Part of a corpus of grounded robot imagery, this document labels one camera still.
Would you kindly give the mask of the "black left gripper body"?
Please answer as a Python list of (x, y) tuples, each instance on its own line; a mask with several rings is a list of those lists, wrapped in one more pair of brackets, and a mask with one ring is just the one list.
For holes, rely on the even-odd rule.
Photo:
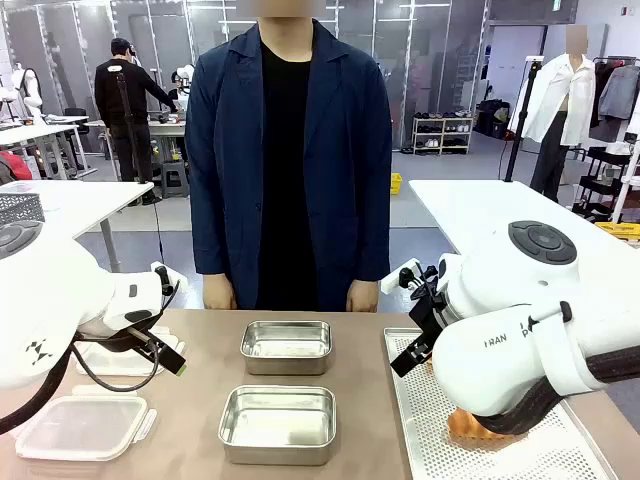
[(162, 317), (163, 312), (153, 314), (150, 310), (136, 310), (128, 312), (122, 318), (120, 326), (105, 325), (105, 333), (90, 333), (87, 329), (78, 329), (74, 334), (74, 341), (98, 343), (110, 352), (161, 352), (165, 343), (151, 332)]

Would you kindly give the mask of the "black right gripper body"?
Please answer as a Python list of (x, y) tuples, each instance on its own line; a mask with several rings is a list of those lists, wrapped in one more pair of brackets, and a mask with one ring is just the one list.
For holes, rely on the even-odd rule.
[(409, 317), (423, 331), (434, 330), (435, 342), (447, 326), (444, 310), (448, 306), (444, 290), (438, 291), (434, 285), (424, 284), (418, 287), (411, 299), (416, 303), (409, 312)]

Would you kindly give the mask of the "clear plastic clip lid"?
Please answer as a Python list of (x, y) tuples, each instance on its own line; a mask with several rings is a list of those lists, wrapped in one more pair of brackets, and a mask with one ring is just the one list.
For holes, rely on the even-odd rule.
[[(168, 327), (154, 326), (151, 333), (182, 354), (186, 343), (174, 335)], [(76, 348), (84, 361), (97, 376), (145, 377), (151, 373), (153, 361), (148, 361), (133, 350), (116, 353), (96, 343), (77, 342)]]
[(49, 401), (15, 435), (16, 455), (30, 460), (106, 462), (144, 440), (157, 411), (134, 392), (82, 385)]

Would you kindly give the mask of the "small steel container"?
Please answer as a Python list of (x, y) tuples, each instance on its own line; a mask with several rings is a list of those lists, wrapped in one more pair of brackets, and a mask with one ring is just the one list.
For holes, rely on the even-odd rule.
[(332, 351), (331, 327), (319, 320), (254, 321), (246, 327), (240, 344), (251, 375), (323, 375)]

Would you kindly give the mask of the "large steel container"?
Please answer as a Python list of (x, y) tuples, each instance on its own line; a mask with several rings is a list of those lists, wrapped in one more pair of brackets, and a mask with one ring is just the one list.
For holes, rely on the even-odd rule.
[(241, 385), (227, 398), (218, 437), (233, 464), (321, 466), (337, 426), (336, 399), (324, 387)]

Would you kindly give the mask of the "person's left hand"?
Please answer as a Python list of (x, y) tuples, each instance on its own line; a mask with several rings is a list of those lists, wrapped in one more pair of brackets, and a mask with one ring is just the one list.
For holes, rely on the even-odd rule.
[(354, 280), (347, 293), (346, 311), (376, 313), (378, 302), (379, 285), (377, 282)]

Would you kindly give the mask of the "person's right hand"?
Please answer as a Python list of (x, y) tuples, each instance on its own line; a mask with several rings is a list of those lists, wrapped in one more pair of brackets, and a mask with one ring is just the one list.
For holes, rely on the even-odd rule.
[(203, 305), (209, 310), (235, 310), (236, 296), (225, 274), (203, 276)]

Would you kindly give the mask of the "perforated metal baking tray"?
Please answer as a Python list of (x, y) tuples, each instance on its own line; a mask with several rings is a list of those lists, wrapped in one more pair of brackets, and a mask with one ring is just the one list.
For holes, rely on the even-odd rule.
[(462, 439), (430, 364), (392, 379), (413, 480), (618, 480), (565, 401), (523, 436)]

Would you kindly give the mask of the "large white rounded table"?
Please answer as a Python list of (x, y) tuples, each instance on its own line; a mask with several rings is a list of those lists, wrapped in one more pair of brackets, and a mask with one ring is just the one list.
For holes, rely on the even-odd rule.
[(412, 180), (409, 186), (460, 253), (516, 220), (540, 220), (575, 243), (583, 279), (640, 287), (640, 250), (613, 237), (520, 182)]

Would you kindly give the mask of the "white side table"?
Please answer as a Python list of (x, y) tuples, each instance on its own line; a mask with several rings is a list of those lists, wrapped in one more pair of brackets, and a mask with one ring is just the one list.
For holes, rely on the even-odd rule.
[(109, 219), (139, 200), (153, 183), (80, 180), (15, 181), (0, 186), (2, 194), (38, 194), (47, 226), (76, 239), (99, 225), (112, 272), (120, 272)]

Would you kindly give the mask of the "grey plastic stool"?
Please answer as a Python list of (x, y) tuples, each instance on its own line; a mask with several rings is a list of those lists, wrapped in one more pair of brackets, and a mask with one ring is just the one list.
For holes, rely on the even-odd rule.
[(190, 187), (185, 162), (164, 162), (161, 166), (161, 192), (163, 198), (187, 198)]

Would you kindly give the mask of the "grey mesh basket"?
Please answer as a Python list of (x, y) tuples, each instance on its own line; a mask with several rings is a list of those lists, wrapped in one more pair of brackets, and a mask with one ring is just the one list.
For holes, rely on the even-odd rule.
[(25, 220), (45, 222), (40, 196), (33, 193), (0, 193), (0, 227)]

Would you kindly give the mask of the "wooden shoe rack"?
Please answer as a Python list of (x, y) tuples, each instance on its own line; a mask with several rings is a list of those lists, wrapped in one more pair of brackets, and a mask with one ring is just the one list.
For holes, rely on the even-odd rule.
[(414, 154), (466, 154), (474, 118), (469, 110), (417, 112), (413, 117), (411, 150)]

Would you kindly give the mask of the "person in navy jacket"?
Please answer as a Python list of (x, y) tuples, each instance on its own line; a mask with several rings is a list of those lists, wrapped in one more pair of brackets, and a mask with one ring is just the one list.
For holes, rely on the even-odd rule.
[(389, 266), (392, 121), (376, 61), (310, 15), (201, 55), (187, 110), (193, 254), (236, 309), (347, 312)]

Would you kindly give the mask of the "black luggage bags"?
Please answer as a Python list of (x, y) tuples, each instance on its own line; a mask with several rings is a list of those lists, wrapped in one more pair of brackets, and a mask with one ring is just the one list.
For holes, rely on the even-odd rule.
[(511, 105), (501, 99), (483, 100), (475, 110), (474, 130), (482, 135), (503, 139), (510, 119)]

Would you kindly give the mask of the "red bag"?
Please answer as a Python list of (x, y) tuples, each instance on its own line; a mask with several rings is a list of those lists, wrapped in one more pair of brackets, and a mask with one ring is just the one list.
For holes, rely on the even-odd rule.
[(32, 179), (31, 171), (20, 156), (0, 151), (0, 186), (14, 181)]

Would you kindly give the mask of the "flat yellow crate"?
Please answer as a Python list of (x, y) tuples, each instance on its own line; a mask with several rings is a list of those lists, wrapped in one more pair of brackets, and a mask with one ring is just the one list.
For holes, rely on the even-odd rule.
[(595, 225), (633, 248), (640, 249), (640, 223), (596, 222)]

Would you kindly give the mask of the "thin black tripod stand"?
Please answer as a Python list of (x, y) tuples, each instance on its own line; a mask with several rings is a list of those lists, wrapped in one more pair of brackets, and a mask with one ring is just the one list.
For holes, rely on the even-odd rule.
[(141, 184), (153, 180), (151, 161), (150, 132), (147, 124), (137, 123), (132, 113), (125, 75), (116, 74), (122, 105), (124, 108), (124, 123), (111, 127), (120, 175), (123, 181), (133, 182), (138, 179)]

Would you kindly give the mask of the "black rolling cart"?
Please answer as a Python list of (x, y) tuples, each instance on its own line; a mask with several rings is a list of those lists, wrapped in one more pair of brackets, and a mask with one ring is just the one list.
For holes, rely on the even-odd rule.
[(640, 211), (640, 141), (623, 143), (620, 154), (604, 146), (582, 153), (591, 163), (579, 179), (571, 211), (591, 223), (632, 222), (624, 211)]

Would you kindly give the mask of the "white background desk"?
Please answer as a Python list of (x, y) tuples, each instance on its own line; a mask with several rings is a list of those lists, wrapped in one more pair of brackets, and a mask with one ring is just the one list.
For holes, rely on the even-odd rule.
[[(35, 147), (40, 160), (34, 173), (36, 179), (68, 180), (83, 178), (96, 172), (89, 166), (79, 135), (81, 124), (89, 120), (88, 116), (60, 116), (52, 124), (38, 123), (18, 126), (16, 122), (0, 123), (0, 150), (20, 151), (28, 155), (28, 148)], [(66, 168), (60, 146), (61, 135), (70, 132), (76, 149), (67, 148), (68, 165)]]

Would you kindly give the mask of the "background person in black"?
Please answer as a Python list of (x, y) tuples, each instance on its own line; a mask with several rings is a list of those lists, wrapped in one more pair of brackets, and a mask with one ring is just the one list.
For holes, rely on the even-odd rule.
[(112, 58), (96, 67), (94, 93), (101, 120), (109, 131), (115, 147), (111, 127), (124, 123), (124, 108), (116, 81), (117, 73), (122, 72), (125, 75), (130, 107), (137, 123), (148, 125), (149, 95), (169, 107), (173, 113), (177, 108), (169, 95), (134, 62), (134, 50), (128, 40), (116, 37), (111, 40), (110, 49)]

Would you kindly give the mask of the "mannequin with white shirt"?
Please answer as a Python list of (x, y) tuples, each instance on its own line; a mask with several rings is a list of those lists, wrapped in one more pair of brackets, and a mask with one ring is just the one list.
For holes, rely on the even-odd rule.
[(565, 52), (541, 67), (519, 93), (508, 130), (540, 144), (530, 188), (556, 202), (568, 151), (588, 138), (595, 99), (595, 64), (586, 56), (588, 28), (566, 27)]

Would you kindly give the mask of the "white humanoid robot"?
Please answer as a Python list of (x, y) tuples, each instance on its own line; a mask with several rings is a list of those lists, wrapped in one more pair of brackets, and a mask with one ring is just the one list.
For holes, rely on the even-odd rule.
[(14, 89), (18, 92), (24, 106), (30, 113), (32, 123), (45, 124), (42, 114), (43, 99), (37, 73), (33, 68), (17, 63), (11, 75)]

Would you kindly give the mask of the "grey hanging jacket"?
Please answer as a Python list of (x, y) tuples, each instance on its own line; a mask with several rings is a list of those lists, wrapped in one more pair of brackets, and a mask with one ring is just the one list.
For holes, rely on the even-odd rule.
[(629, 120), (640, 80), (640, 66), (624, 65), (615, 68), (607, 81), (598, 103), (598, 118)]

